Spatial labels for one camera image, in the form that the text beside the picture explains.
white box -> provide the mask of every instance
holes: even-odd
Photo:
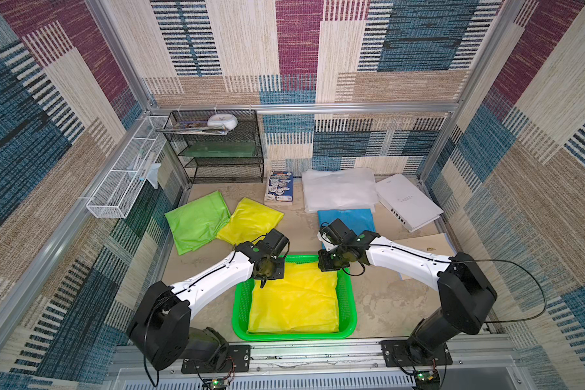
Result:
[[[376,184],[379,201],[410,232],[437,220],[444,213],[403,175],[393,175]]]

green plastic bag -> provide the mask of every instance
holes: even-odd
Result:
[[[229,222],[229,210],[219,191],[190,201],[164,216],[180,255],[215,239],[219,230]]]

white wire mesh basket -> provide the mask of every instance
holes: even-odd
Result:
[[[153,161],[156,161],[163,150],[166,139],[155,129],[162,128],[166,120],[167,117],[149,117],[125,146],[113,168],[86,204],[86,208],[96,218],[128,216],[146,181],[141,179],[138,172],[148,159],[151,161],[150,153],[154,153]]]

black wire mesh shelf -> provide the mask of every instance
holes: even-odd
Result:
[[[262,182],[265,158],[254,110],[172,111],[164,128],[179,121],[207,122],[216,113],[234,115],[238,125],[225,136],[164,133],[191,183]]]

book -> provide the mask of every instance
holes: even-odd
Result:
[[[410,232],[440,218],[438,205],[403,175],[393,175],[375,185],[379,201]]]
[[[292,172],[271,171],[266,181],[265,203],[292,203],[292,176]]]

